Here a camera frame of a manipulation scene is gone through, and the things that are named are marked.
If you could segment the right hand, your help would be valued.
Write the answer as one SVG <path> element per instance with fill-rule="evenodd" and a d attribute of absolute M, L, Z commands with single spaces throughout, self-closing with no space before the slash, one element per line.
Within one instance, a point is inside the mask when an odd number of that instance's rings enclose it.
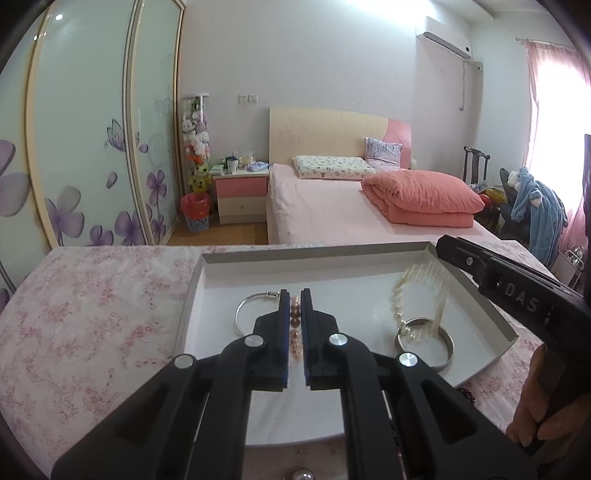
<path fill-rule="evenodd" d="M 549 396 L 542 388 L 539 377 L 546 356 L 547 347 L 542 344 L 532 356 L 520 401 L 506 430 L 506 435 L 514 443 L 524 447 L 528 447 L 535 438 L 542 441 L 566 438 L 572 442 L 590 418 L 590 396 L 585 395 L 545 420 Z"/>

